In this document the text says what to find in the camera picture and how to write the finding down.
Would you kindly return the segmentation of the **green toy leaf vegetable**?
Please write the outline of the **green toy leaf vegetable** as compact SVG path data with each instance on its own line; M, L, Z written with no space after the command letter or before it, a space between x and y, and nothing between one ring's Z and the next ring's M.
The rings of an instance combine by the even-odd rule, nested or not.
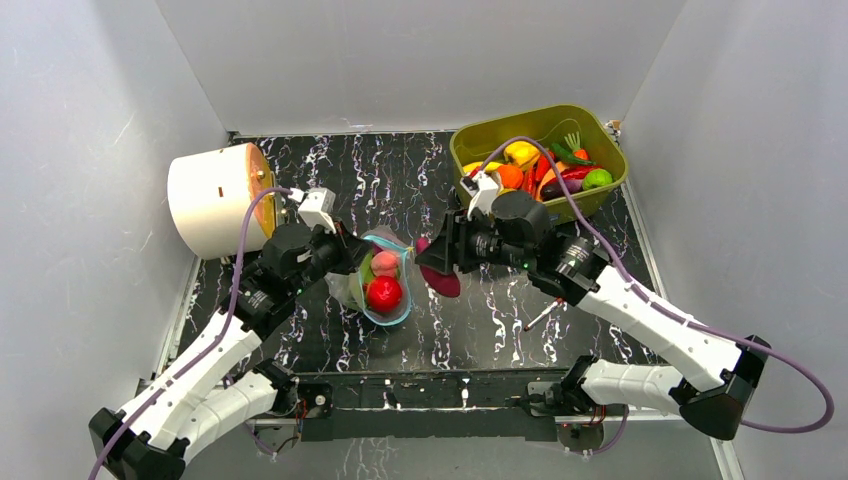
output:
M362 302L364 305L367 305L367 292L370 283L375 278L373 273L371 263L374 257L374 251L370 251L362 260L361 265L359 267L359 292L362 294Z

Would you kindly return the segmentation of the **pink toy peach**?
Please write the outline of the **pink toy peach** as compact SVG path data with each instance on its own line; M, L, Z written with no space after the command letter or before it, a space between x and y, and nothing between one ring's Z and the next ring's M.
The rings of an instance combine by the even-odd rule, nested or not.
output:
M380 251L373 255L370 269L375 277L396 278L400 269L400 257L393 251Z

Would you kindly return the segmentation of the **clear zip top bag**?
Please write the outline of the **clear zip top bag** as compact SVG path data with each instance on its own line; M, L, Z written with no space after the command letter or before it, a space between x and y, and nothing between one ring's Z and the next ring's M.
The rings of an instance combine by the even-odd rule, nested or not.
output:
M354 273L325 276L330 295L341 305L362 312L376 325L398 325L412 308L412 248L386 226L368 231L363 239L371 250Z

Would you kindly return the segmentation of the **red toy apple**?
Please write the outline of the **red toy apple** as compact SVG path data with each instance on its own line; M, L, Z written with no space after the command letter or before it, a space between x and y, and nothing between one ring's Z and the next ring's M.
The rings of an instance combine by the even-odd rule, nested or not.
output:
M367 292L367 306L380 314L394 311L403 299L403 288L396 278L375 277Z

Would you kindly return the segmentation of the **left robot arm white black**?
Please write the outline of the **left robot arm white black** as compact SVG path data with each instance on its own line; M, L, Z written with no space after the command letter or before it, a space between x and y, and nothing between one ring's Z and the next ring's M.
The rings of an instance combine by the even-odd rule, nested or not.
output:
M97 454L90 475L177 479L202 450L261 414L286 416L300 402L297 375L272 359L222 391L224 377L293 314L298 297L328 273L356 272L371 244L341 222L277 228L251 262L238 255L231 291L207 327L164 373L118 410L89 422Z

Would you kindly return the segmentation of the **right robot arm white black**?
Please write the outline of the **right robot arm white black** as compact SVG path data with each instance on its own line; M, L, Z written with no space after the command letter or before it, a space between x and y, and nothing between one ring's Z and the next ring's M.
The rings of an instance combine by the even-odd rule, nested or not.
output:
M529 390L524 407L538 416L627 404L678 414L709 437L731 440L767 359L746 344L701 332L694 320L676 321L671 304L624 280L602 247L553 226L545 207L525 192L497 197L489 216L447 211L415 262L448 277L482 264L521 269L542 293L607 320L666 362L625 365L583 356L558 385Z

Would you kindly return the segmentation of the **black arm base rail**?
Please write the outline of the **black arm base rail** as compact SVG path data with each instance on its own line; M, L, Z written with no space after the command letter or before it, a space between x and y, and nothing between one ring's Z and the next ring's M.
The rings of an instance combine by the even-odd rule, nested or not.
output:
M563 392L562 368L303 374L307 442L367 437L560 437L599 442L621 406L591 407Z

